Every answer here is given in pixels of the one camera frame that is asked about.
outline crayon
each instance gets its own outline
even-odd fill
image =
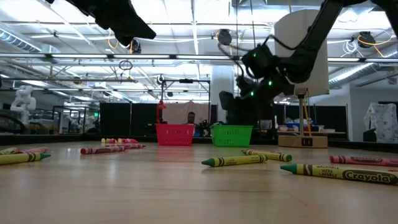
[[[308,164],[281,165],[280,168],[299,175],[362,181],[376,184],[398,185],[398,174],[388,171]]]
[[[281,154],[278,152],[262,152],[262,151],[255,151],[252,149],[245,149],[245,150],[242,150],[242,152],[247,156],[266,155],[267,159],[272,159],[272,160],[276,160],[276,161],[290,162],[292,160],[291,155]]]
[[[220,166],[233,166],[241,164],[252,164],[252,163],[264,163],[267,160],[265,155],[255,155],[255,156],[233,156],[233,157],[216,157],[211,158],[201,163],[203,165],[208,165],[211,167]]]
[[[123,152],[125,150],[126,148],[124,146],[94,147],[94,148],[80,149],[80,153],[83,155],[88,155],[88,154],[99,154],[107,152]]]
[[[18,149],[16,147],[11,147],[11,148],[8,148],[8,149],[0,150],[0,155],[14,154],[17,151],[18,151]]]
[[[46,153],[48,151],[49,151],[49,149],[47,147],[40,147],[40,148],[36,148],[36,149],[28,149],[28,150],[17,151],[16,154],[35,153],[35,152]]]
[[[51,156],[50,154],[44,154],[44,153],[38,153],[38,152],[26,153],[26,154],[4,155],[4,156],[0,156],[0,165],[40,161],[40,160],[45,159],[50,156]]]
[[[115,144],[107,144],[106,147],[115,146]],[[117,146],[124,146],[126,149],[143,149],[146,147],[144,144],[117,144]]]
[[[382,159],[355,156],[330,156],[329,158],[330,162],[332,163],[398,167],[398,159]]]

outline person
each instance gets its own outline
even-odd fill
[[[200,125],[195,124],[195,113],[194,112],[189,112],[187,116],[187,123],[185,124],[193,124],[195,125],[195,133],[200,133]]]

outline green crayon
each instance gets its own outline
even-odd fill
[[[11,147],[11,148],[8,148],[8,149],[0,150],[0,155],[14,154],[17,151],[18,151],[18,149],[16,147]]]
[[[215,157],[201,163],[211,167],[220,166],[233,166],[241,164],[252,164],[252,163],[263,163],[266,162],[267,156],[255,155],[255,156],[233,156],[233,157]]]
[[[252,149],[245,149],[242,152],[247,155],[266,155],[268,159],[276,160],[276,161],[283,161],[283,162],[290,162],[293,158],[291,155],[281,154],[277,152],[262,152],[262,151],[255,151]]]
[[[398,185],[398,173],[396,172],[308,164],[281,165],[280,168],[299,175]]]
[[[17,164],[21,162],[34,162],[40,161],[47,157],[50,157],[50,154],[44,153],[26,153],[26,154],[13,154],[13,155],[4,155],[0,156],[0,165],[7,165],[7,164]]]

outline table surface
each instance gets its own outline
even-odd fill
[[[280,170],[286,163],[279,161],[209,168],[200,162],[241,155],[240,148],[210,144],[148,144],[80,155],[80,148],[99,145],[47,144],[50,158],[1,166],[1,223],[397,223],[398,186],[293,175]],[[331,154],[396,157],[335,148],[251,148],[291,154],[306,164],[330,164]]]

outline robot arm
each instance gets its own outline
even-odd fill
[[[248,75],[263,80],[257,84],[241,76],[237,79],[241,97],[233,99],[231,93],[225,91],[220,93],[221,105],[224,110],[228,110],[229,118],[240,121],[244,120],[244,116],[256,114],[259,119],[269,119],[272,116],[270,104],[275,96],[281,93],[293,95],[294,85],[291,83],[303,83],[310,78],[318,51],[340,11],[346,6],[365,1],[324,0],[317,18],[298,46],[288,47],[275,38],[280,45],[294,50],[290,57],[272,55],[266,45],[267,40],[244,55],[242,61]],[[372,0],[372,2],[385,10],[393,30],[398,34],[398,0]]]

